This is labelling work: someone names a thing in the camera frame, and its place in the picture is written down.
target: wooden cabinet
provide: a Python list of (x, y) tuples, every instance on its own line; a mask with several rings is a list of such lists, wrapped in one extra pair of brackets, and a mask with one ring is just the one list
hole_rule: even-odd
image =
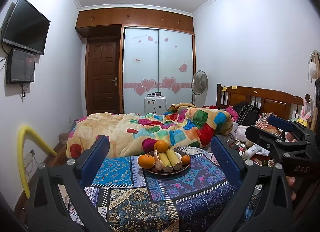
[(128, 24), (146, 25), (147, 10), (131, 8), (129, 11)]
[(193, 32), (193, 18), (185, 15), (179, 15), (179, 29)]
[(111, 24), (112, 9), (94, 10), (92, 26), (102, 26)]
[(111, 24), (127, 24), (129, 17), (129, 8), (113, 8), (111, 11)]
[(90, 27), (92, 25), (93, 10), (80, 11), (76, 23), (76, 28)]
[(164, 26), (164, 11), (161, 10), (146, 10), (147, 25), (163, 27)]
[(164, 27), (179, 29), (179, 14), (172, 12), (164, 12)]

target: patterned tablecloth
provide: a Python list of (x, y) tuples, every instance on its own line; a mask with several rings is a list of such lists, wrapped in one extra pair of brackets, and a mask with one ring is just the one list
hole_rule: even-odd
[[(234, 193), (214, 156), (195, 147), (191, 167), (168, 177), (145, 172), (138, 156), (105, 159), (85, 192), (115, 231), (205, 231)], [(71, 218), (82, 224), (69, 203)]]

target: frosted glass door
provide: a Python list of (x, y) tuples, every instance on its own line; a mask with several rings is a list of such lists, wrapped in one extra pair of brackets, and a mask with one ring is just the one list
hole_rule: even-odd
[(191, 103), (192, 35), (159, 30), (159, 91), (171, 104)]
[(128, 28), (124, 35), (124, 113), (144, 115), (144, 97), (158, 91), (158, 30)]

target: brown plate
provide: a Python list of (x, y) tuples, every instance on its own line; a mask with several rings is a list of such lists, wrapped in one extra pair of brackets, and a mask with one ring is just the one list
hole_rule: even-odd
[[(182, 151), (178, 151), (178, 150), (175, 150), (175, 149), (173, 149), (173, 150), (174, 150), (175, 152), (179, 153), (181, 156), (188, 155), (188, 154), (186, 154), (186, 153), (184, 153), (184, 152), (182, 152)], [(148, 153), (148, 155), (151, 155), (151, 156), (153, 157), (154, 153), (155, 153), (155, 151), (151, 151), (150, 153)], [(154, 173), (154, 172), (152, 172), (150, 169), (145, 169), (145, 170), (146, 170), (147, 172), (152, 173), (152, 174), (172, 175), (172, 174), (178, 174), (178, 173), (186, 170), (189, 166), (190, 166), (190, 164), (188, 164), (188, 165), (183, 165), (179, 170), (173, 169), (173, 171), (172, 171), (171, 173), (165, 173), (164, 171), (159, 171), (159, 172), (157, 172), (157, 173)]]

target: tangerine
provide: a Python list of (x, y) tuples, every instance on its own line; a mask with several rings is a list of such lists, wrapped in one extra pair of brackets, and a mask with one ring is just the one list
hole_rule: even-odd
[(155, 164), (155, 159), (151, 155), (141, 155), (138, 164), (144, 169), (151, 169)]
[(166, 141), (158, 140), (157, 142), (155, 142), (153, 149), (158, 150), (158, 153), (165, 153), (169, 149), (169, 146)]
[(191, 158), (188, 155), (184, 155), (181, 157), (181, 162), (183, 165), (188, 165), (191, 162)]

